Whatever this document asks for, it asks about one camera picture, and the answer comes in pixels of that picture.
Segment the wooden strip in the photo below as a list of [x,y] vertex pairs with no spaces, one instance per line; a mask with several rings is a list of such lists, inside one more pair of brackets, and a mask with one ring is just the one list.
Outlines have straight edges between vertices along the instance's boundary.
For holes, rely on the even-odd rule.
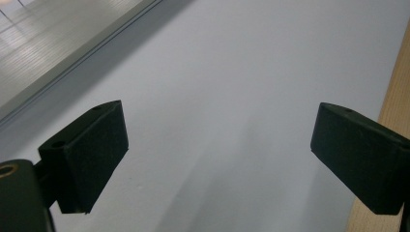
[[[395,62],[379,123],[410,138],[410,21]],[[399,230],[401,216],[402,211],[397,216],[377,216],[356,198],[346,231],[395,232]]]

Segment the screw hole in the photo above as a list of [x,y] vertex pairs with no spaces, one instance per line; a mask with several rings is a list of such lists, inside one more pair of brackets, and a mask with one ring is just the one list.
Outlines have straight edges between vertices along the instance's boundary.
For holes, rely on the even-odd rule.
[[51,145],[51,147],[53,147],[53,148],[58,148],[58,147],[64,146],[64,144],[66,144],[65,141],[58,141],[58,142],[53,143],[53,144]]
[[0,167],[0,178],[12,175],[16,170],[16,164],[6,164]]

